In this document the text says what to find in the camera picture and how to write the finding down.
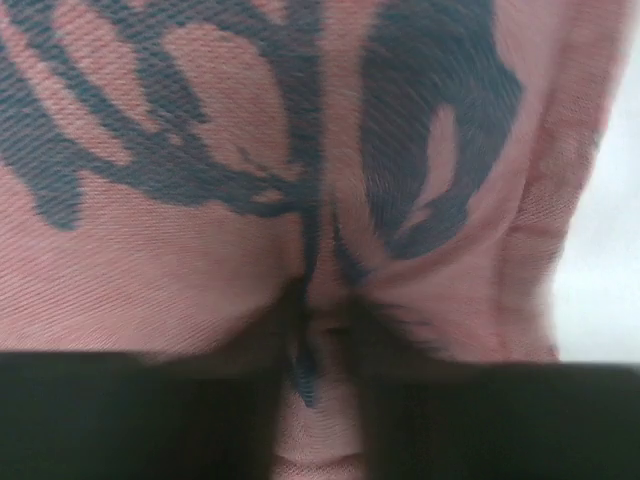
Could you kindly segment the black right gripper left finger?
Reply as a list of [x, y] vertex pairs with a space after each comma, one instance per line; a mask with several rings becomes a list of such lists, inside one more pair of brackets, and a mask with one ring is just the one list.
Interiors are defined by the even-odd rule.
[[1, 357], [5, 479], [265, 479], [276, 361], [146, 364], [123, 353]]

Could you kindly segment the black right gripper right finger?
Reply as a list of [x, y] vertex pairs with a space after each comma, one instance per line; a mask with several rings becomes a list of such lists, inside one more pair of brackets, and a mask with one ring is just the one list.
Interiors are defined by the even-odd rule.
[[370, 479], [635, 479], [639, 372], [352, 360]]

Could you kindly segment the pink printed pillowcase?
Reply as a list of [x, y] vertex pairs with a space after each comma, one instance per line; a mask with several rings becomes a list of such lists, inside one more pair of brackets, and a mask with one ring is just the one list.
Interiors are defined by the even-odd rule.
[[5, 1], [1, 357], [283, 372], [265, 479], [370, 479], [352, 360], [556, 364], [629, 1]]

